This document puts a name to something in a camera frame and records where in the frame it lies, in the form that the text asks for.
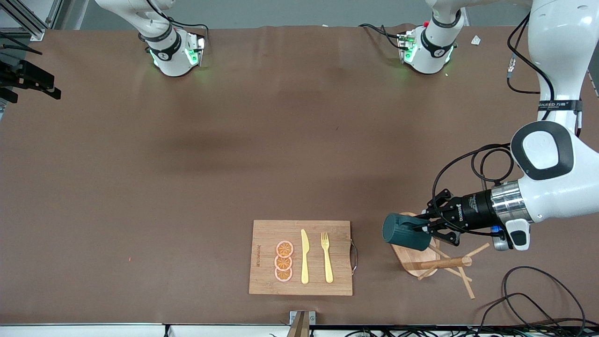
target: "wooden cutting board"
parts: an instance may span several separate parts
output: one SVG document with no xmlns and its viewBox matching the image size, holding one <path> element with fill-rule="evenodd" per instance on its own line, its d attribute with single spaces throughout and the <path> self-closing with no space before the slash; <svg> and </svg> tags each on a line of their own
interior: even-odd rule
<svg viewBox="0 0 599 337">
<path fill-rule="evenodd" d="M 301 282 L 302 229 L 306 231 L 310 242 L 308 284 Z M 330 242 L 332 283 L 325 281 L 325 254 L 320 245 L 320 234 L 324 231 L 328 233 Z M 250 294 L 351 296 L 350 238 L 349 221 L 254 220 Z M 287 282 L 278 281 L 274 276 L 276 246 L 283 240 L 290 241 L 294 246 L 293 275 Z"/>
</svg>

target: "table surface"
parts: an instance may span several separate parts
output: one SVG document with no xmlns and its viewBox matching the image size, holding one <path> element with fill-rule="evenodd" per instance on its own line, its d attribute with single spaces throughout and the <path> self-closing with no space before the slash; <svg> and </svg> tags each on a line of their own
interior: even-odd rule
<svg viewBox="0 0 599 337">
<path fill-rule="evenodd" d="M 554 274 L 597 319 L 599 215 L 534 225 L 527 252 L 476 255 L 476 300 L 450 273 L 410 276 L 381 238 L 387 213 L 424 208 L 446 163 L 536 118 L 537 96 L 505 84 L 510 31 L 464 28 L 430 76 L 362 28 L 211 31 L 203 67 L 179 78 L 151 64 L 136 32 L 49 31 L 29 60 L 63 98 L 19 91 L 0 123 L 0 322 L 278 323 L 310 309 L 323 324 L 472 324 L 519 265 Z M 522 62 L 513 84 L 538 87 Z M 582 138 L 599 148 L 590 81 L 582 98 Z M 491 166 L 500 174 L 506 160 Z M 443 187 L 481 189 L 469 163 Z M 354 295 L 249 295 L 254 219 L 351 221 Z M 579 316 L 532 272 L 509 291 Z M 486 322 L 518 320 L 499 306 Z"/>
</svg>

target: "yellow fork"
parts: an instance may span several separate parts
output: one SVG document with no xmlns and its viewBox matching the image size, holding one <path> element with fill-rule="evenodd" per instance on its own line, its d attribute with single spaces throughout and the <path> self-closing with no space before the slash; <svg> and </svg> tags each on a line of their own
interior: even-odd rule
<svg viewBox="0 0 599 337">
<path fill-rule="evenodd" d="M 329 256 L 329 234 L 327 232 L 320 234 L 320 244 L 325 251 L 325 277 L 327 283 L 333 282 L 333 269 L 331 268 L 331 258 Z"/>
</svg>

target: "orange slice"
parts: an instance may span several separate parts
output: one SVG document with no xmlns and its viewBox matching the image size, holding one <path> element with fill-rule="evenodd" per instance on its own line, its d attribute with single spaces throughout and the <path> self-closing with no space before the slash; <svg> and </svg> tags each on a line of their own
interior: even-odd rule
<svg viewBox="0 0 599 337">
<path fill-rule="evenodd" d="M 293 264 L 293 261 L 291 260 L 290 257 L 280 257 L 277 255 L 274 258 L 274 267 L 277 270 L 280 270 L 282 272 L 289 270 L 291 268 L 292 264 Z"/>
<path fill-rule="evenodd" d="M 289 241 L 281 241 L 277 245 L 277 255 L 280 257 L 290 257 L 294 253 L 294 246 Z"/>
<path fill-rule="evenodd" d="M 285 270 L 285 271 L 275 269 L 275 271 L 274 271 L 274 277 L 276 277 L 281 282 L 287 282 L 288 280 L 291 279 L 291 277 L 293 275 L 294 275 L 293 269 L 289 269 L 289 270 Z"/>
</svg>

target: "knife blade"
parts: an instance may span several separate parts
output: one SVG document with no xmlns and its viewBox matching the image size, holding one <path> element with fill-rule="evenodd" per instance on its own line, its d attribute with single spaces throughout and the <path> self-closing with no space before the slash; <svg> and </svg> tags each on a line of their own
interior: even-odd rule
<svg viewBox="0 0 599 337">
<path fill-rule="evenodd" d="M 310 251 L 310 242 L 308 241 L 308 235 L 305 230 L 301 230 L 301 282 L 307 284 L 309 282 L 308 277 L 308 252 Z"/>
</svg>

